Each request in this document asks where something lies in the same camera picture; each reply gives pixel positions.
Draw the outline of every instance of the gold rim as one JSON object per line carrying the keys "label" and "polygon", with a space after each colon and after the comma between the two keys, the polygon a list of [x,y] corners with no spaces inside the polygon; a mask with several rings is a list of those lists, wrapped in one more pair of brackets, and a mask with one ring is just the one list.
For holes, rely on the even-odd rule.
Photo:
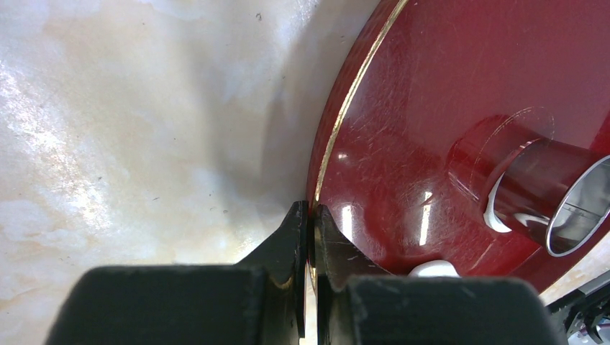
{"label": "gold rim", "polygon": [[373,60],[373,57],[375,56],[375,54],[377,53],[377,50],[381,46],[383,39],[386,38],[386,35],[392,28],[392,25],[396,21],[396,18],[398,18],[398,16],[402,12],[402,10],[407,2],[409,2],[409,0],[399,0],[399,2],[396,4],[394,9],[392,10],[392,13],[390,13],[390,17],[388,18],[388,20],[386,20],[386,23],[381,28],[381,31],[377,35],[377,38],[375,38],[375,42],[370,47],[370,50],[368,51],[368,54],[366,55],[366,58],[364,59],[363,64],[360,66],[360,69],[358,70],[358,74],[356,75],[356,78],[354,79],[352,85],[350,86],[350,90],[347,92],[345,100],[343,100],[343,104],[341,105],[341,109],[339,110],[339,116],[337,116],[337,119],[334,121],[332,131],[330,132],[330,138],[328,139],[328,143],[326,144],[326,150],[324,151],[324,156],[322,156],[322,163],[320,164],[320,169],[318,170],[318,179],[316,181],[316,191],[315,191],[314,200],[312,203],[313,204],[312,208],[314,210],[316,209],[316,207],[318,206],[318,203],[320,201],[320,192],[322,191],[322,183],[324,182],[324,175],[326,174],[326,169],[328,168],[330,154],[332,152],[332,148],[334,147],[334,141],[337,140],[337,135],[339,135],[339,129],[341,127],[341,124],[343,123],[345,114],[347,113],[347,110],[349,109],[350,104],[352,103],[352,100],[354,99],[354,95],[356,94],[356,91],[358,90],[358,86],[360,86],[360,82],[362,81],[362,79],[366,73],[366,70],[368,69],[368,66],[370,65],[370,62]]}

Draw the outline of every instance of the beige floor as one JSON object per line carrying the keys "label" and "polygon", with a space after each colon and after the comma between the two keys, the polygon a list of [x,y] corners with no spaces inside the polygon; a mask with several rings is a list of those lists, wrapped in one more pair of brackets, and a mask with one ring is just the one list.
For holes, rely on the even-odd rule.
{"label": "beige floor", "polygon": [[376,2],[0,2],[0,343],[41,343],[91,267],[235,262],[269,235]]}

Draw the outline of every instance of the glossy red surface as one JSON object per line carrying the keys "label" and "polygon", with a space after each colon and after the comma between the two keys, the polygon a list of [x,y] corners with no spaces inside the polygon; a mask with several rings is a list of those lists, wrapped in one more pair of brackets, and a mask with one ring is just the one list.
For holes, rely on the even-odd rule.
{"label": "glossy red surface", "polygon": [[610,153],[610,1],[409,1],[366,70],[318,180],[357,71],[398,1],[382,1],[329,97],[308,197],[386,269],[446,259],[461,275],[543,290],[608,232],[552,258],[483,223],[488,189],[530,137]]}

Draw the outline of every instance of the black mechanical part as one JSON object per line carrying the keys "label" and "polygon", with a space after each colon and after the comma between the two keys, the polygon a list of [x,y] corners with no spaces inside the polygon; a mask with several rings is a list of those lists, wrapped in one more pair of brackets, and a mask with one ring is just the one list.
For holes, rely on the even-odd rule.
{"label": "black mechanical part", "polygon": [[561,344],[524,282],[392,276],[339,232],[327,207],[317,215],[319,344]]}
{"label": "black mechanical part", "polygon": [[610,271],[551,303],[548,309],[556,331],[564,338],[584,330],[602,344],[597,325],[610,317]]}
{"label": "black mechanical part", "polygon": [[233,266],[101,267],[47,339],[69,344],[291,344],[304,336],[307,202]]}

